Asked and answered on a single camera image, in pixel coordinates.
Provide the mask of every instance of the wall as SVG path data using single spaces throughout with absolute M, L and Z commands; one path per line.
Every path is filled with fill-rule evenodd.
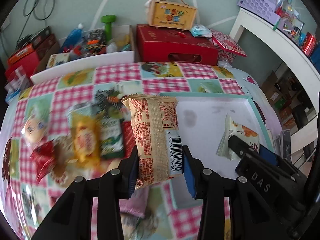
M 84 24 L 84 30 L 102 27 L 100 17 L 107 14 L 117 15 L 116 25 L 145 23 L 144 4 L 147 0 L 56 0 L 52 15 L 47 19 L 47 24 L 52 27 L 57 39 L 66 37 L 80 22 Z M 213 29 L 229 34 L 239 7 L 238 0 L 184 0 L 190 5 L 198 7 L 199 16 L 197 22 Z M 19 0 L 10 13 L 10 25 L 4 30 L 3 37 L 5 47 L 9 54 L 14 51 L 16 41 L 23 28 L 26 17 L 23 17 L 23 8 L 26 0 Z M 27 4 L 26 11 L 29 12 L 33 0 Z M 43 16 L 43 4 L 45 0 L 39 2 L 36 12 Z M 46 11 L 51 9 L 52 0 L 48 0 Z M 303 32 L 314 33 L 316 23 L 308 10 L 300 0 L 294 0 L 297 11 L 305 22 Z M 45 22 L 38 21 L 33 16 L 30 17 L 26 25 L 23 36 L 32 34 L 44 28 Z M 253 76 L 260 84 L 280 65 L 279 57 L 262 41 L 252 33 L 244 32 L 239 40 L 239 44 L 247 52 L 247 58 L 237 57 L 234 67 L 240 68 Z M 6 56 L 0 45 L 0 58 L 6 65 Z

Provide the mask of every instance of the white plastic tray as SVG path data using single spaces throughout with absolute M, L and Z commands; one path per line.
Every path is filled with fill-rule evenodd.
M 161 96 L 174 96 L 179 101 L 176 111 L 182 145 L 188 145 L 194 158 L 201 160 L 205 168 L 212 169 L 220 176 L 230 179 L 238 177 L 235 168 L 239 161 L 230 161 L 216 155 L 225 130 L 227 114 L 235 122 L 258 133 L 260 144 L 273 152 L 262 118 L 254 102 L 247 96 L 174 92 L 161 93 Z M 194 203 L 190 195 L 185 195 L 188 191 L 183 180 L 182 178 L 170 180 L 174 205 L 177 208 L 186 208 Z
M 83 36 L 87 35 L 90 31 L 83 32 Z M 66 74 L 76 72 L 79 70 L 84 70 L 87 68 L 97 68 L 105 65 L 120 64 L 120 63 L 133 63 L 134 56 L 135 56 L 135 43 L 134 43 L 131 25 L 113 26 L 112 36 L 116 37 L 117 35 L 120 35 L 120 34 L 130 35 L 130 43 L 131 43 L 130 51 L 106 53 L 106 54 L 96 55 L 92 57 L 85 57 L 85 58 L 73 60 L 61 65 L 55 66 L 53 68 L 45 69 L 39 73 L 34 74 L 33 76 L 30 77 L 32 82 L 36 85 L 43 81 L 46 81 L 55 77 L 64 76 Z M 59 40 L 60 45 L 63 44 L 65 39 L 66 38 Z

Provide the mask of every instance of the white desk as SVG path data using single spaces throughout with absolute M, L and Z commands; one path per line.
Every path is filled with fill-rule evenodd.
M 244 29 L 249 30 L 267 44 L 295 74 L 319 113 L 320 75 L 306 55 L 281 31 L 273 31 L 273 25 L 257 15 L 240 8 L 230 36 L 236 41 Z M 317 138 L 317 118 L 291 136 L 291 152 L 294 153 Z

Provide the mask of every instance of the green dumbbell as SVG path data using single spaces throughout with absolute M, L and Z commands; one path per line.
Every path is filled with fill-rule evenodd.
M 111 32 L 111 23 L 113 23 L 116 20 L 115 15 L 105 15 L 101 17 L 101 22 L 105 24 L 105 32 L 106 32 L 106 38 L 107 41 L 110 41 L 112 38 L 112 32 Z

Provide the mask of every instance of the blue bottle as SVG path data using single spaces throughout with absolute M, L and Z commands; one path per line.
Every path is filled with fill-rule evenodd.
M 71 47 L 74 47 L 78 43 L 82 36 L 82 29 L 83 25 L 80 23 L 78 25 L 78 28 L 75 28 L 70 32 L 63 45 L 61 46 L 59 53 L 62 53 L 65 49 L 71 49 Z

